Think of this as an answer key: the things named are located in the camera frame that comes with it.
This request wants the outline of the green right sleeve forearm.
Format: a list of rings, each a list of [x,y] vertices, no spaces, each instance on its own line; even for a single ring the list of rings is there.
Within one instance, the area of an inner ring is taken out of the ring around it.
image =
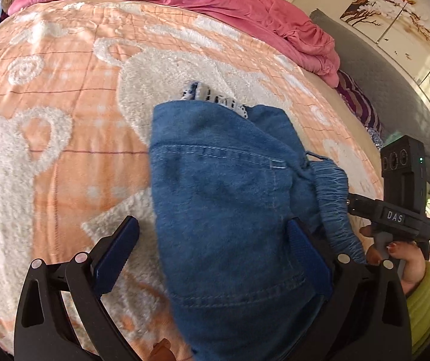
[[[430,345],[430,262],[417,288],[406,298],[411,331],[411,359],[415,360]]]

